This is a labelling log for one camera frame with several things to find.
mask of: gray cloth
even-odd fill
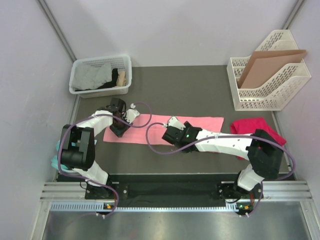
[[[97,89],[112,80],[112,68],[110,63],[101,67],[91,66],[85,63],[79,64],[74,73],[71,87],[75,90]]]

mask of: wall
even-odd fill
[[[78,59],[134,66],[225,65],[281,29],[292,0],[46,0]]]
[[[73,107],[72,63],[35,0],[0,9],[0,239],[25,240]]]
[[[320,212],[320,2],[307,0],[290,30],[300,49],[307,49],[304,61],[311,80],[295,98],[278,113],[289,148],[297,158],[297,174],[307,180]]]

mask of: cardboard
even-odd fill
[[[307,51],[306,50],[254,51],[252,53],[248,63],[246,64],[246,66],[241,74],[241,77],[237,83],[238,88],[243,88],[242,85],[243,85],[245,79],[247,78],[247,75],[250,72],[252,66],[254,65],[254,62],[256,61],[256,59],[266,59],[266,58],[291,56],[291,55],[299,55],[299,54],[306,55]]]
[[[306,54],[307,52],[304,50],[304,52],[299,54],[256,59],[241,88],[256,89],[262,86],[284,65],[290,63],[300,63],[301,60],[306,56]]]

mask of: white laundry basket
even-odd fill
[[[126,77],[126,85],[125,86],[115,86],[111,88],[103,88],[103,89],[94,89],[94,90],[84,90],[84,91],[76,91],[73,87],[71,87],[71,83],[74,80],[76,68],[79,64],[88,64],[93,67],[101,67],[102,65],[110,63],[111,68],[117,68],[119,71],[125,71]],[[112,96],[112,95],[121,95],[127,94],[129,87],[132,82],[132,64],[130,56],[121,55],[121,56],[113,56],[113,57],[93,57],[93,58],[84,58],[76,60],[73,63],[69,81],[69,91],[71,94],[79,94],[82,98],[96,98],[103,96]]]
[[[256,51],[297,50],[298,46],[290,30],[274,30]],[[232,100],[236,111],[281,111],[311,78],[301,63],[284,65],[262,86],[253,89],[238,88],[238,80],[250,56],[231,57],[227,65]]]

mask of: red cloth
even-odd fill
[[[287,142],[266,123],[263,117],[239,119],[230,125],[232,134],[254,134],[256,129],[265,130],[281,146]]]

